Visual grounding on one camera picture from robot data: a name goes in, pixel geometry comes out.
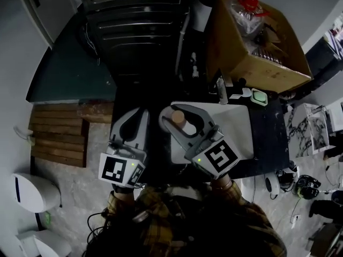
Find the marble pattern cabinet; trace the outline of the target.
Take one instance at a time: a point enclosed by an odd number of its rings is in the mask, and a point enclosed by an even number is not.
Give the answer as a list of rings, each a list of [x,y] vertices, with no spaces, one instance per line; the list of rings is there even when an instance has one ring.
[[[284,114],[289,158],[323,153],[323,159],[343,156],[343,131],[332,130],[329,110],[323,105],[289,105]]]

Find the dark metal appliance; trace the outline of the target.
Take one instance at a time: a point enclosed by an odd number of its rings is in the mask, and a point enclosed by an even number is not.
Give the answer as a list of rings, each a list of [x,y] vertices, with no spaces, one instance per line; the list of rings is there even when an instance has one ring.
[[[101,59],[114,77],[174,73],[183,0],[81,0]]]

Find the chrome faucet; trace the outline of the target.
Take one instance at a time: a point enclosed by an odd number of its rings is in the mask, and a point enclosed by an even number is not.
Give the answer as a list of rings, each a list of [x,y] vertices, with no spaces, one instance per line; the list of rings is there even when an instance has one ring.
[[[216,86],[220,100],[219,103],[221,105],[228,104],[228,100],[231,98],[233,89],[232,79],[230,77],[225,79],[222,75],[220,75],[216,81]]]

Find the white toilet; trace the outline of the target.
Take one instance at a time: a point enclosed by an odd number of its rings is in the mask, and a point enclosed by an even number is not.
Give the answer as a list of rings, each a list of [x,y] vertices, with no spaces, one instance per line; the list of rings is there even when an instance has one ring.
[[[27,231],[16,235],[24,257],[68,257],[71,245],[50,230]]]

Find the dark green platform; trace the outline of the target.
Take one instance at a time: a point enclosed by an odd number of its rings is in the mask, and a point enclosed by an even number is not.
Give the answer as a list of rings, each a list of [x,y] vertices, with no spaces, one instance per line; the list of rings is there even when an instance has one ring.
[[[116,85],[103,63],[97,64],[78,43],[75,33],[63,31],[36,69],[26,100],[30,103],[72,100],[114,100]]]

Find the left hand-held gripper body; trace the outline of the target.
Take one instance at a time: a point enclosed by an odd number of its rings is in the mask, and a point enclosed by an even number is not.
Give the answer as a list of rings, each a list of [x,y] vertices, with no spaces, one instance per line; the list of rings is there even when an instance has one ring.
[[[145,170],[146,152],[110,142],[100,155],[98,178],[119,187],[134,188]]]

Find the wooden slat step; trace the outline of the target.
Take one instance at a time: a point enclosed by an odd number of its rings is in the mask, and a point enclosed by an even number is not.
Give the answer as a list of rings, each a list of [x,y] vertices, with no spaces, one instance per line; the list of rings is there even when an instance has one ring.
[[[38,104],[33,107],[31,156],[85,168],[90,124],[110,124],[113,102]]]

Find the green soap dish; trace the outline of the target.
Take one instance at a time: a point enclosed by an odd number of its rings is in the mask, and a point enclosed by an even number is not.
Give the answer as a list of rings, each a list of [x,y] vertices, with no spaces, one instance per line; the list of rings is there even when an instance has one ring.
[[[254,89],[254,88],[251,89],[250,100],[251,102],[264,106],[264,107],[268,105],[267,94],[258,89]]]

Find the black marble vanity table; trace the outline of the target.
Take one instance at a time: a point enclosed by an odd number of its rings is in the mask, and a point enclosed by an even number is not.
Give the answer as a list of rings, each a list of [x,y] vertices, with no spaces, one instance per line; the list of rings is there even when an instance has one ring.
[[[171,136],[158,124],[162,109],[173,101],[194,101],[218,104],[217,94],[210,94],[207,86],[191,86],[183,89],[178,84],[119,86],[116,91],[113,121],[126,112],[140,107],[150,112],[147,131],[147,168],[141,181],[148,184],[207,182],[209,177],[190,164],[174,164],[171,161]],[[289,153],[284,116],[279,100],[261,107],[248,101],[232,101],[248,108],[253,158],[243,160],[230,170],[234,179],[262,175],[284,169],[289,165]]]

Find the large open cardboard box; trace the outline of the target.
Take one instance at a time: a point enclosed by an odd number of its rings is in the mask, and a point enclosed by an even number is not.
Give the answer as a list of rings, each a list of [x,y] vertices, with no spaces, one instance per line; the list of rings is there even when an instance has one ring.
[[[277,46],[286,53],[278,64],[248,52],[229,11],[229,1],[215,0],[205,28],[208,82],[221,71],[225,80],[243,78],[248,87],[282,93],[313,79],[297,36],[282,12],[261,3],[262,8],[270,12],[271,25],[280,39]]]

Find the black headset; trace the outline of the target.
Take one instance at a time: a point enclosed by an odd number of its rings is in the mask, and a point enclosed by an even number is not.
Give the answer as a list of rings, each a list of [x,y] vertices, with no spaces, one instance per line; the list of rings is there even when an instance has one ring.
[[[299,198],[312,200],[319,195],[321,182],[309,175],[300,175],[295,183],[294,191]]]

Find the white wall valve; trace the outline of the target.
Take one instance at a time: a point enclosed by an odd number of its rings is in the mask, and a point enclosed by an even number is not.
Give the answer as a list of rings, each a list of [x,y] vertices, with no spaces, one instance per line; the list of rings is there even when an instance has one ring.
[[[26,133],[23,133],[17,126],[14,126],[13,127],[13,130],[15,132],[15,134],[25,140],[26,142],[28,142],[31,146],[35,146],[35,138],[33,137],[32,134],[26,134]]]

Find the small pink soap bottle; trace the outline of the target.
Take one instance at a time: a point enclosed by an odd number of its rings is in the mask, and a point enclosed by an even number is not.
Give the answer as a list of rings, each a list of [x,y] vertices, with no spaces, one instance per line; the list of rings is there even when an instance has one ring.
[[[175,110],[171,114],[171,120],[173,123],[181,128],[186,134],[194,135],[196,133],[196,128],[194,125],[190,124],[186,118],[185,114],[180,110]]]

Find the grey white headset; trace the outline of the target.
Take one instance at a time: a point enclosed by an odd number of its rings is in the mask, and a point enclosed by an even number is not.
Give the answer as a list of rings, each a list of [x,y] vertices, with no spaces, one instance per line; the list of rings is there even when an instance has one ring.
[[[276,176],[279,181],[280,189],[283,192],[288,192],[292,190],[294,184],[297,182],[299,178],[298,167],[294,163],[294,161],[289,161],[289,167],[276,171]]]

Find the person's right forearm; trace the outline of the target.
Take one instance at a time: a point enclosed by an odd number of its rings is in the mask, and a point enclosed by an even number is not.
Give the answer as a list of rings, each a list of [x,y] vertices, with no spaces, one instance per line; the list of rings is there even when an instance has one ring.
[[[242,198],[241,190],[235,181],[228,174],[219,179],[211,181],[212,193],[227,201],[240,201]]]

